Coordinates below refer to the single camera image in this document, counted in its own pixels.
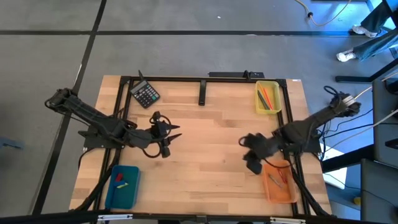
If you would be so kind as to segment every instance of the wooden tabletop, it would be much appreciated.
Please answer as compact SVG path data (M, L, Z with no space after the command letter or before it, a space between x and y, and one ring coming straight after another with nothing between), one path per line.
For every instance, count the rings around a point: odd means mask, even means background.
M120 76L104 76L95 108L112 114ZM137 148L122 150L120 164L137 166L142 175L136 206L137 213L208 215L292 215L290 204L266 200L260 175L246 168L246 148L238 139L247 133L271 136L278 128L277 116L256 114L253 83L207 83L206 105L198 106L198 82L151 82L161 95L158 102L144 109L132 98L128 119L140 129L150 126L153 112L160 111L172 124L181 126L170 135L182 133L170 145L171 156L149 159ZM308 116L300 80L287 80L294 119ZM127 93L124 88L122 105ZM287 122L283 105L284 121ZM156 154L157 145L147 149ZM79 206L93 190L100 175L104 150L95 149L81 161L70 208ZM305 183L315 200L331 212L322 170L318 160L302 156ZM103 190L101 207L108 190ZM297 202L302 213L301 199Z

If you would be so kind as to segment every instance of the white shoe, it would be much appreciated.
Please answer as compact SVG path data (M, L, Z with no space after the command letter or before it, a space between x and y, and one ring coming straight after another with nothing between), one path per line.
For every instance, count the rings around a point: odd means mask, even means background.
M377 36L377 33L373 33L365 29L363 26L353 25L353 31L356 34L365 34L366 37L373 38Z
M346 62L350 59L356 58L356 55L353 52L353 49L350 49L350 50L336 54L336 57L340 62Z

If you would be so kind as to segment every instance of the concrete floor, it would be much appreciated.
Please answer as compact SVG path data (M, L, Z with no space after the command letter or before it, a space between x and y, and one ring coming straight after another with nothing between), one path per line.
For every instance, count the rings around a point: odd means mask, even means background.
M318 22L335 15L343 2L304 1ZM3 0L0 29L91 30L100 0ZM369 10L354 2L331 24L315 27L294 0L108 1L100 30L348 30ZM61 116L43 106L57 88L72 87L88 36L0 35L0 136L24 141L23 150L0 150L0 217L29 212ZM270 78L303 80L310 112L331 95L323 85L358 94L368 85L335 83L335 75L369 76L392 60L387 51L366 62L341 63L335 54L362 44L365 37L294 36L97 36L81 85L80 97L93 105L103 75L206 76L210 71L262 71ZM360 98L369 110L371 93ZM344 119L333 121L332 127ZM341 129L372 122L371 114ZM44 212L68 209L77 173L84 127L72 121L45 203ZM352 133L330 138L331 146ZM337 147L349 152L372 143L372 132L359 142ZM355 186L354 170L347 184Z

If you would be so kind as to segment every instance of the orange tray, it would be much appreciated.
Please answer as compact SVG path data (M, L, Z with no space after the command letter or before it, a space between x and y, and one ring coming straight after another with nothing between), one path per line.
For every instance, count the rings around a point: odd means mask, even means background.
M289 162L286 160L269 161L275 166L288 166ZM286 179L285 183L280 176L279 171ZM269 177L271 175L280 185L280 187ZM264 190L267 199L272 203L294 203L297 202L297 192L295 183L292 177L292 170L290 167L278 169L269 164L264 164L262 167L262 178L264 183Z

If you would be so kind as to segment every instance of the yellow tray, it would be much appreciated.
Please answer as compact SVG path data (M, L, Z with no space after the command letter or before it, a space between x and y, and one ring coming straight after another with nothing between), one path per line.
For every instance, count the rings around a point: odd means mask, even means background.
M267 101L267 98L262 94L261 89L259 86L262 86L265 90L267 90L267 94L269 97L269 100L271 101L271 105L273 110L267 110L264 105L261 103L261 100L257 94L257 91L259 90L261 95L264 97L264 99ZM280 105L280 94L279 94L279 84L277 82L273 81L257 81L256 82L256 87L255 87L255 93L254 93L255 101L256 101L256 113L259 114L276 114L280 112L282 109L282 106Z

